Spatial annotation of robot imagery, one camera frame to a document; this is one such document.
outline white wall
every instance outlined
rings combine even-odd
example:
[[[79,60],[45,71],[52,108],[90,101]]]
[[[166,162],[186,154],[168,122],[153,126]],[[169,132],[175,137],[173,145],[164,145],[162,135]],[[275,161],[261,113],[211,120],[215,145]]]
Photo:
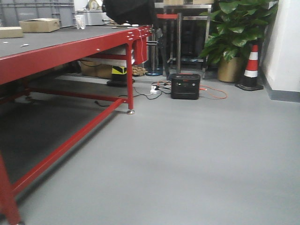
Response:
[[[300,92],[300,0],[279,0],[262,70],[273,90]]]

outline gray plastic crate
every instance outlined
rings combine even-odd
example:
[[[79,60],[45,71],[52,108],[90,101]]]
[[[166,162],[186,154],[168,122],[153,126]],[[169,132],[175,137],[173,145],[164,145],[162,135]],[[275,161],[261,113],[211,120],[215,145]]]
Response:
[[[57,18],[61,27],[75,25],[73,0],[0,0],[3,26],[19,26],[19,21]]]

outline red metal table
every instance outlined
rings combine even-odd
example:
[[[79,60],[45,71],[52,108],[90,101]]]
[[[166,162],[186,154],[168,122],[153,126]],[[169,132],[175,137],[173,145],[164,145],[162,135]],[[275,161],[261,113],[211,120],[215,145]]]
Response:
[[[79,98],[111,101],[112,104],[97,115],[92,121],[77,131],[71,138],[55,149],[15,183],[10,183],[3,158],[0,154],[0,213],[4,214],[11,225],[20,225],[15,197],[41,173],[63,156],[97,124],[104,120],[119,105],[128,104],[128,114],[133,114],[132,86],[132,50],[135,64],[147,59],[146,38],[150,27],[115,29],[112,27],[86,27],[84,30],[63,28],[52,33],[25,34],[22,38],[6,38],[0,41],[0,85],[23,80],[24,90],[0,99],[0,104],[11,101],[30,92],[42,92]],[[125,45],[126,55],[102,54],[102,51]],[[83,57],[126,60],[127,62],[127,97],[110,97],[82,94],[69,91],[45,90],[27,85],[26,77]]]

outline baseboard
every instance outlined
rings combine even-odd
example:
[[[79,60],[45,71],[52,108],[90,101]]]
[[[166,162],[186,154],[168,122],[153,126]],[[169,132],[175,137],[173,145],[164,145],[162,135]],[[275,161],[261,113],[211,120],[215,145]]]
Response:
[[[260,78],[264,84],[265,89],[271,100],[286,101],[286,102],[300,102],[300,92],[285,91],[285,90],[273,90],[262,70],[260,72]]]

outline black bag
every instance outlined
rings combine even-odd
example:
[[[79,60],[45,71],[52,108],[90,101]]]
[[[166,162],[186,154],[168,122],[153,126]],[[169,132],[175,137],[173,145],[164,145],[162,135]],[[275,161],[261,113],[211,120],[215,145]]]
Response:
[[[102,10],[118,24],[157,24],[154,0],[103,0]]]

